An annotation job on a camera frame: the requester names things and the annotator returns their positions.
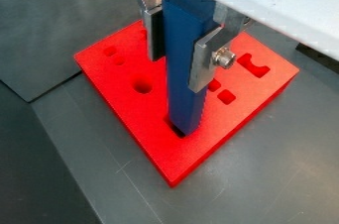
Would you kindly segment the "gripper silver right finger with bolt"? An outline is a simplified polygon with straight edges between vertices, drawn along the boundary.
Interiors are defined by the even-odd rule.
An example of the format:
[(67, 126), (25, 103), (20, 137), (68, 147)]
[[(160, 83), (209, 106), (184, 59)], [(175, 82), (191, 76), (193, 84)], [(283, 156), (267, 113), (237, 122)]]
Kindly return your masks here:
[(231, 7), (217, 2), (213, 21), (219, 26), (195, 43), (188, 87), (197, 93), (209, 84), (219, 66), (229, 69), (236, 61), (231, 42), (254, 20)]

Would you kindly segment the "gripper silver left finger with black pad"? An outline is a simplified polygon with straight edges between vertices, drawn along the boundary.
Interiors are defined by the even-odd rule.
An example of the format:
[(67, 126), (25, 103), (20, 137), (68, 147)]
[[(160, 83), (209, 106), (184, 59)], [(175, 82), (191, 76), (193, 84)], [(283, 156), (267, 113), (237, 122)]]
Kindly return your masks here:
[(152, 61), (164, 57), (164, 25), (161, 0), (136, 0), (147, 31), (147, 53)]

